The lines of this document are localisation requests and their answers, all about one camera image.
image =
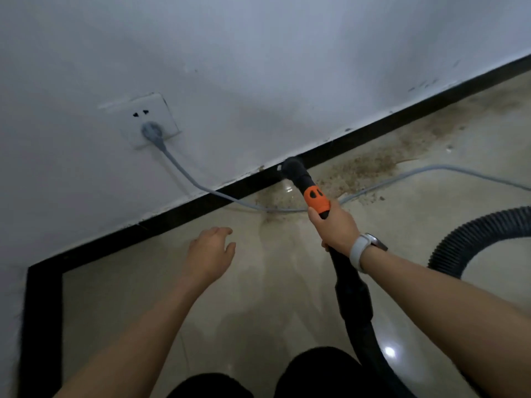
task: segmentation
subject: white watch strap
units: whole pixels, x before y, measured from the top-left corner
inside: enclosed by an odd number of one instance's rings
[[[364,234],[360,234],[350,249],[350,263],[362,274],[365,274],[365,271],[363,271],[362,266],[360,265],[360,257],[362,256],[363,251],[370,245],[371,241]]]

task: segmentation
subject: electrical socket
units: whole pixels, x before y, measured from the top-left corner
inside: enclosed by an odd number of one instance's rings
[[[168,105],[160,93],[150,93],[127,102],[102,107],[123,138],[135,149],[151,144],[141,133],[142,124],[155,121],[162,127],[163,139],[180,133]]]

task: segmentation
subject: tiled floor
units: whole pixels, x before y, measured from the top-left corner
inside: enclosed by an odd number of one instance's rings
[[[451,163],[531,184],[531,73],[521,75],[310,170],[337,197],[396,173]],[[249,200],[304,206],[289,182]],[[359,228],[394,253],[426,265],[452,229],[531,193],[450,172],[422,173],[345,205]],[[188,242],[230,226],[237,242],[227,273],[197,301],[153,397],[186,377],[221,371],[256,397],[271,397],[293,358],[331,345],[352,353],[335,300],[329,256],[305,214],[250,212],[234,204],[64,275],[64,375],[112,340],[163,294]],[[474,258],[464,279],[531,312],[531,240],[506,241]],[[391,366],[419,397],[472,397],[452,363],[370,279],[373,324]]]

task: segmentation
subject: smartwatch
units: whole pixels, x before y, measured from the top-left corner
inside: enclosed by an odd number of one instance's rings
[[[376,246],[385,252],[387,251],[387,246],[373,235],[369,233],[360,234],[350,249],[349,258],[352,266],[362,274],[365,274],[365,271],[363,271],[363,268],[360,265],[360,257],[368,246]]]

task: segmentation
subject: left hand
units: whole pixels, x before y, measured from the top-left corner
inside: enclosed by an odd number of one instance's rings
[[[192,240],[184,263],[183,275],[190,276],[204,287],[218,280],[229,268],[236,253],[236,243],[225,249],[225,239],[232,234],[229,227],[205,229]]]

